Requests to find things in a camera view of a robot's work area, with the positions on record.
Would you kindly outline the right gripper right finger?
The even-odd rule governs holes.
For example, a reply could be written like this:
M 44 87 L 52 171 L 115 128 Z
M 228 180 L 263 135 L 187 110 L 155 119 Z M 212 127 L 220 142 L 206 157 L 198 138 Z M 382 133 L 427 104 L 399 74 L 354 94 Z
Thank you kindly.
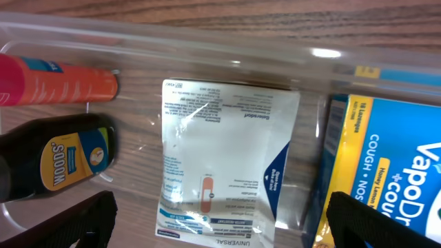
M 344 192 L 331 194 L 326 216 L 337 248 L 440 247 Z

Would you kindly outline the white medicine box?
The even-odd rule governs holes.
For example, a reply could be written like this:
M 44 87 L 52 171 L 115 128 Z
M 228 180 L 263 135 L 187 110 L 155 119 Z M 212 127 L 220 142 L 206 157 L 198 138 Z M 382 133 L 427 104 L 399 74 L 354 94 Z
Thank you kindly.
M 156 235 L 207 247 L 272 247 L 300 94 L 166 79 Z

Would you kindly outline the blue yellow VapoDrops box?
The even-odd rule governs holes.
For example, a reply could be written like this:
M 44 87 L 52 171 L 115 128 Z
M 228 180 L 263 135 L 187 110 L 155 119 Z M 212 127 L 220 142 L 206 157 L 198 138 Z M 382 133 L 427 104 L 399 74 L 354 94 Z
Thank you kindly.
M 333 247 L 329 199 L 344 192 L 440 241 L 440 108 L 372 96 L 332 97 L 307 247 Z

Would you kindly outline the orange tube white cap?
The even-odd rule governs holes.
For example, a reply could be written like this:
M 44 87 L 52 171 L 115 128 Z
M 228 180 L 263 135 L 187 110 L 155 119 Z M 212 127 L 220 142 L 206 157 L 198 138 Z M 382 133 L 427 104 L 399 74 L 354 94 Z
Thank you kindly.
M 1 105 L 110 101 L 119 89 L 109 70 L 1 55 Z

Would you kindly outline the black tube white cap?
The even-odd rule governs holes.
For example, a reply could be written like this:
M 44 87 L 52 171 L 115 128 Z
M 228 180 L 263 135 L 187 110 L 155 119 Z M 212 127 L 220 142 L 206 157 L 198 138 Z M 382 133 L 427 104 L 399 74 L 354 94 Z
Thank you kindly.
M 116 157 L 104 114 L 40 118 L 1 135 L 1 202 L 58 194 L 105 171 Z

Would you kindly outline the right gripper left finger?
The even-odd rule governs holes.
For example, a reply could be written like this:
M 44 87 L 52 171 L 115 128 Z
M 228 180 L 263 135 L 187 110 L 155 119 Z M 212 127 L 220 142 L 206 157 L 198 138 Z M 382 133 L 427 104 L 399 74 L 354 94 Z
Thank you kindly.
M 117 211 L 114 194 L 105 190 L 2 241 L 1 248 L 106 248 Z

